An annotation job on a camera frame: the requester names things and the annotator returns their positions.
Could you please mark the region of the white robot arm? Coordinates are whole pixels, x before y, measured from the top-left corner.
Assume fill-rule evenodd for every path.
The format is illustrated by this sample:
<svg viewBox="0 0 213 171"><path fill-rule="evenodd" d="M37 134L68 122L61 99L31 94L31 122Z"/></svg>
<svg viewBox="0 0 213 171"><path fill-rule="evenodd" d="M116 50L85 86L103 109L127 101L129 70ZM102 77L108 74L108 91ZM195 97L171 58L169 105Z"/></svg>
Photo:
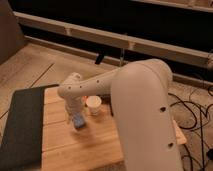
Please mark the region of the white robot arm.
<svg viewBox="0 0 213 171"><path fill-rule="evenodd" d="M58 88L72 118L83 96L109 94L127 171L183 171L168 89L172 71L159 59L126 64L83 80L71 74Z"/></svg>

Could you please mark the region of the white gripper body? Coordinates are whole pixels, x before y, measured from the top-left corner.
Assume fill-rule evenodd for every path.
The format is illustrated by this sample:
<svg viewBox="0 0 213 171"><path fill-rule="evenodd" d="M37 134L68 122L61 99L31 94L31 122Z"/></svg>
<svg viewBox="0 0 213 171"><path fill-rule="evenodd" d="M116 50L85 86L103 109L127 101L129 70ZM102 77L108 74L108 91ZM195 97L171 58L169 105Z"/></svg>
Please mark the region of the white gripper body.
<svg viewBox="0 0 213 171"><path fill-rule="evenodd" d="M67 122L71 122L72 117L75 114L81 114L82 115L82 111L83 111L83 107L81 105L71 106L71 105L65 104L65 109L67 111L67 116L66 116Z"/></svg>

